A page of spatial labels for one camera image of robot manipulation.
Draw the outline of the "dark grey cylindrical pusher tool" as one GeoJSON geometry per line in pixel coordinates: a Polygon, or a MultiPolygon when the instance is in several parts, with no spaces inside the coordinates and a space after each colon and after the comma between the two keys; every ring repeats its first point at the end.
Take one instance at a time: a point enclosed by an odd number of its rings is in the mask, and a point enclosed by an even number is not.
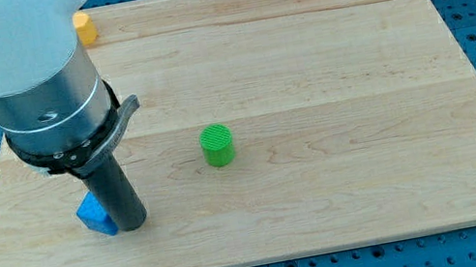
{"type": "Polygon", "coordinates": [[[92,172],[83,176],[82,182],[118,229],[133,231],[146,221],[148,211],[113,156],[109,156],[92,172]]]}

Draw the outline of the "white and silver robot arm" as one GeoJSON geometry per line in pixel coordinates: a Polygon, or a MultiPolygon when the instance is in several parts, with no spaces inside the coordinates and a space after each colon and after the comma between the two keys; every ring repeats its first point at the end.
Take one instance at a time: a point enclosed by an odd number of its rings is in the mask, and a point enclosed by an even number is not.
{"type": "Polygon", "coordinates": [[[119,102],[79,38],[88,0],[0,0],[0,128],[22,161],[80,179],[119,229],[148,211],[113,151],[139,100],[119,102]]]}

